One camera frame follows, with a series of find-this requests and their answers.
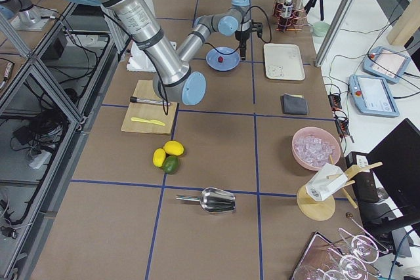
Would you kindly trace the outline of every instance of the white tray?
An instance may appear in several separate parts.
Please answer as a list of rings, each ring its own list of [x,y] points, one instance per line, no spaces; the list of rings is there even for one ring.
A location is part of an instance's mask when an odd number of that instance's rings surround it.
[[[265,44],[264,62],[265,74],[269,79],[302,81],[305,78],[297,45]]]

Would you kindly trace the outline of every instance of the computer screen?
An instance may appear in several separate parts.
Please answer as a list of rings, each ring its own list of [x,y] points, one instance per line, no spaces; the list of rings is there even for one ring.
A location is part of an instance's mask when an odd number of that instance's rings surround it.
[[[374,172],[402,214],[420,214],[420,130],[409,119],[403,120],[367,160],[383,163]],[[419,235],[420,223],[413,228]]]

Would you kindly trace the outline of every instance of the table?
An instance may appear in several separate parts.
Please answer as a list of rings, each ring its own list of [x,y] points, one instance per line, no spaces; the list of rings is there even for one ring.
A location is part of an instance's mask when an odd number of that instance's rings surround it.
[[[333,16],[339,6],[341,0],[324,0],[324,9],[325,9],[325,21],[331,23]],[[315,23],[319,21],[319,3],[316,7],[311,9],[308,14],[308,22]],[[379,4],[376,0],[355,0],[351,10],[346,17],[342,29],[352,30],[352,31],[363,31],[368,32],[372,30],[380,30],[382,27],[388,24],[388,19],[381,10]],[[349,31],[341,30],[338,33],[338,36],[330,50],[324,64],[322,65],[322,74],[325,76],[325,83],[331,83],[331,80],[327,77],[330,75],[332,82],[339,86],[342,92],[346,91],[347,87],[344,83],[336,80],[342,80],[348,82],[349,75],[353,73],[357,74],[367,74],[362,71],[360,62],[363,57],[357,58],[355,60],[349,60],[342,57],[334,57],[336,55],[344,55],[347,57],[357,57],[365,54],[369,48],[373,45],[373,48],[376,46],[389,47],[394,51],[402,51],[404,47],[396,47],[388,44],[387,35],[392,27],[389,27],[384,31],[382,36],[378,38],[375,42],[379,31],[363,34],[363,33],[352,33]],[[319,37],[313,38],[314,46],[316,51],[320,48],[322,39]],[[413,62],[410,63],[407,71],[408,73],[413,73],[419,75],[418,69],[415,67]],[[420,80],[412,79],[411,77],[406,77],[409,81],[419,85]],[[404,96],[418,90],[407,82],[400,80],[398,84],[389,85],[393,96]],[[332,88],[332,92],[337,92],[336,88]],[[360,115],[356,109],[354,102],[346,94],[342,94],[342,105],[344,110],[348,113],[350,119],[350,133],[354,142],[350,141],[347,137],[347,141],[343,142],[343,150],[345,154],[348,154],[351,151],[359,152],[370,152],[394,127],[396,127],[403,119],[408,117],[417,128],[420,127],[420,107],[416,106],[420,101],[420,95],[396,100],[396,105],[400,110],[400,116],[396,118],[384,118],[384,117],[374,117]],[[396,205],[392,201],[387,201],[391,209],[395,209]],[[396,215],[400,216],[401,212],[396,211]],[[420,244],[418,236],[414,233],[410,235],[416,244]],[[420,250],[418,248],[412,247],[411,252],[413,258],[401,258],[398,261],[405,265],[404,268],[395,268],[393,278],[399,279],[402,278],[403,271],[406,268],[412,266],[418,266],[418,261],[420,260]],[[385,256],[381,259],[377,266],[383,272],[383,275],[389,274],[390,260],[393,259],[393,255]]]
[[[270,12],[274,0],[251,2]],[[154,0],[165,34],[177,43],[195,17],[229,6],[230,0]],[[127,72],[127,59],[120,63],[31,279],[288,279],[314,231],[331,240],[339,227],[355,232],[345,213],[358,213],[342,195],[326,222],[310,220],[296,202],[314,172],[294,160],[293,134],[315,126],[337,135],[320,69],[310,64],[311,39],[308,27],[274,34],[274,43],[300,47],[303,82],[268,80],[256,35],[247,61],[227,73],[206,64],[210,48],[203,47],[191,65],[206,76],[207,94],[197,106],[179,106],[169,136],[120,131],[137,81],[152,78]],[[221,35],[209,41],[237,45]],[[285,92],[303,93],[309,115],[281,114]],[[172,175],[152,165],[153,151],[170,139],[186,148]],[[236,194],[235,213],[210,215],[175,200],[211,186]]]

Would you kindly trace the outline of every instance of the wooden stand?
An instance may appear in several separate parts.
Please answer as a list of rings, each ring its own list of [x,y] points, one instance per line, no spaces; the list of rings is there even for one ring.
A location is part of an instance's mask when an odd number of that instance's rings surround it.
[[[335,212],[335,200],[329,196],[324,201],[315,201],[306,192],[305,185],[297,191],[297,205],[305,216],[315,221],[325,221]]]
[[[367,165],[366,167],[359,167],[358,165],[352,165],[349,167],[345,174],[349,180],[355,177],[359,172],[364,172],[365,170],[373,169],[374,167],[380,167],[382,162],[377,162],[371,165]],[[353,184],[354,181],[351,180],[346,183],[345,186]],[[308,195],[306,192],[306,185],[303,185],[297,191],[297,205],[299,206],[300,210],[303,212],[305,216],[311,218],[315,221],[325,221],[331,218],[335,211],[335,200],[334,197],[331,195],[324,201],[315,201],[311,196]],[[348,194],[348,192],[344,189],[344,186],[341,188],[343,193],[345,194],[346,198],[350,202],[350,204],[357,209],[357,204]]]

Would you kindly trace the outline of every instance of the bottle rack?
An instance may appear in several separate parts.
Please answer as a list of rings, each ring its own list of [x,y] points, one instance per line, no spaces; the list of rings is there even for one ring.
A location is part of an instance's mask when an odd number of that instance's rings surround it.
[[[302,8],[293,12],[292,17],[286,20],[286,23],[280,22],[281,10],[278,9],[278,4],[274,3],[273,17],[276,19],[276,31],[302,31],[303,26],[306,24],[306,12]]]

